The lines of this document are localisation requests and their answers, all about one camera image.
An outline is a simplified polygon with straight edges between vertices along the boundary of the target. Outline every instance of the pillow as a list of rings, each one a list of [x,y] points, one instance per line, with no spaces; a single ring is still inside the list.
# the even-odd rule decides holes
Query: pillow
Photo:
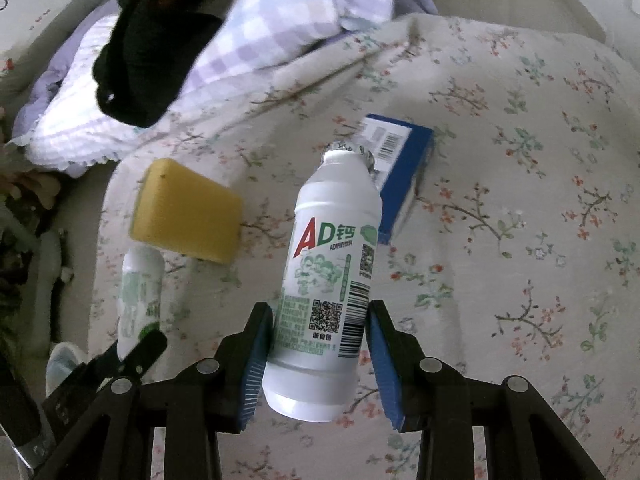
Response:
[[[180,94],[289,62],[343,29],[363,30],[388,22],[393,10],[394,0],[235,0]]]
[[[116,0],[108,0],[82,20],[71,37],[53,55],[47,69],[36,79],[29,101],[20,109],[15,118],[12,136],[20,137],[27,133],[49,107],[50,102],[60,89],[60,84],[69,72],[82,38],[92,25],[105,16],[119,12],[120,7]]]
[[[121,160],[148,140],[211,113],[216,103],[270,84],[268,71],[230,78],[174,101],[151,128],[121,123],[98,108],[97,83],[92,75],[95,59],[109,41],[116,20],[117,16],[107,16],[87,32],[47,111],[27,134],[9,142],[24,146],[25,156],[33,164],[78,177],[87,166]]]
[[[174,128],[176,117],[186,124],[208,113],[213,103],[264,88],[270,72],[261,69],[291,61],[344,28],[368,28],[392,14],[393,0],[235,0],[224,25],[192,67],[179,98],[146,129],[121,123],[98,108],[92,67],[117,20],[107,16],[82,38],[60,91],[40,121],[12,142],[26,147],[33,164],[60,171],[121,160]]]
[[[26,156],[34,164],[63,171],[73,162],[118,160],[138,145],[134,129],[101,113],[95,99],[92,67],[117,19],[104,17],[89,29],[44,115],[27,134],[12,140],[26,146]],[[101,139],[109,139],[108,145]]]

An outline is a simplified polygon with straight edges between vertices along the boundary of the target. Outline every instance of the blue box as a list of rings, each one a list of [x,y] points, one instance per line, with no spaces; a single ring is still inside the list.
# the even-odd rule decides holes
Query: blue box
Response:
[[[415,201],[417,185],[433,151],[433,130],[369,114],[357,137],[376,159],[373,179],[382,197],[378,243],[388,245]]]

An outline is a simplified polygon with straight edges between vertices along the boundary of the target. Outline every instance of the yellow sponge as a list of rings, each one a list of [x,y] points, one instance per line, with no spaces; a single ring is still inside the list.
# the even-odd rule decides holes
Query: yellow sponge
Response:
[[[134,240],[220,264],[238,251],[242,199],[170,158],[146,171],[129,235]]]

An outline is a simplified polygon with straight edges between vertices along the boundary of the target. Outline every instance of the white label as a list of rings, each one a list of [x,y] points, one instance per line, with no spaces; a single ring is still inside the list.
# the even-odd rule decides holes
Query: white label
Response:
[[[276,316],[272,356],[357,358],[369,304],[378,230],[368,216],[341,212],[296,216]]]
[[[371,118],[364,119],[364,129],[358,135],[358,142],[366,146],[376,159],[373,181],[378,191],[385,185],[410,133],[411,128],[407,126]]]
[[[151,330],[160,326],[162,280],[146,272],[130,271],[122,275],[118,309],[118,356],[124,359]]]

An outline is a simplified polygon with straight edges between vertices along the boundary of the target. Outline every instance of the black cloth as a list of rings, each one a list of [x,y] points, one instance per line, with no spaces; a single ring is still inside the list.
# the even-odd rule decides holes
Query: black cloth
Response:
[[[194,12],[202,0],[117,0],[122,12],[94,64],[100,110],[148,128],[177,98],[198,54],[222,20]]]

